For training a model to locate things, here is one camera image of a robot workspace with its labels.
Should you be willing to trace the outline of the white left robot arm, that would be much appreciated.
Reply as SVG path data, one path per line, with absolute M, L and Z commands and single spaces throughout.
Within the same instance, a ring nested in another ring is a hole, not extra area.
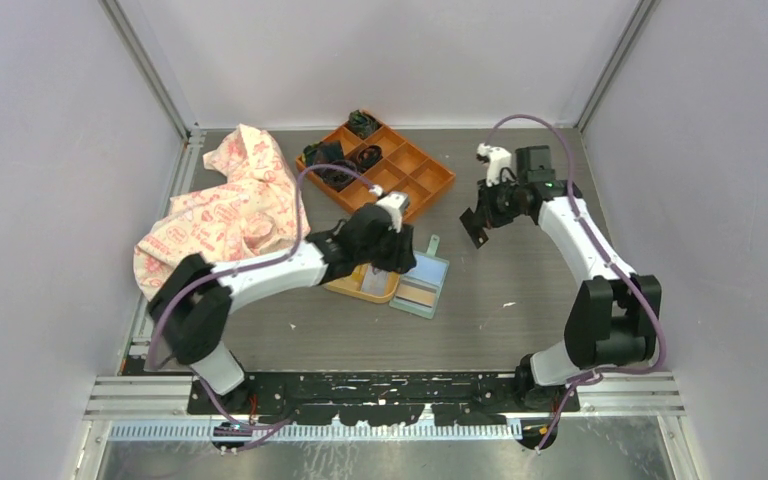
M 368 203 L 329 229 L 311 232 L 298 245 L 239 262 L 209 263 L 186 256 L 148 303 L 155 331 L 178 364 L 190 368 L 229 413 L 245 409 L 251 385 L 241 362 L 223 343 L 232 313 L 255 301 L 349 276 L 369 264 L 404 274 L 417 260 L 414 228 L 396 227 L 384 207 Z

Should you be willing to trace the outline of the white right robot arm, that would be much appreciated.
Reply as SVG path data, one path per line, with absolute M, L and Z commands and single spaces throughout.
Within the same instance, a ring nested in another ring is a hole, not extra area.
M 616 254 L 593 224 L 580 190 L 557 178 L 549 148 L 510 152 L 481 143 L 476 157 L 486 175 L 477 183 L 475 207 L 460 216 L 474 246 L 488 241 L 488 230 L 528 217 L 553 241 L 579 284 L 562 340 L 526 355 L 517 367 L 518 403 L 537 411 L 552 400 L 554 387 L 600 367 L 623 369 L 652 360 L 660 283 Z

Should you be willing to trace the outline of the orange credit card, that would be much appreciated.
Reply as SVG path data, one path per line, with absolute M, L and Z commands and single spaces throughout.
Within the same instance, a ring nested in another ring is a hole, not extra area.
M 399 284 L 394 299 L 421 308 L 433 309 L 436 305 L 437 297 L 438 289 L 434 285 L 406 280 Z

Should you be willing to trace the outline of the green card holder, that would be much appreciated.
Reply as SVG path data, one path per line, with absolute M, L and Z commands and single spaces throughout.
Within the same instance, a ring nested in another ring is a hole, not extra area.
M 449 261 L 437 255 L 440 236 L 432 234 L 424 252 L 414 251 L 417 265 L 400 277 L 391 308 L 432 319 L 437 311 Z

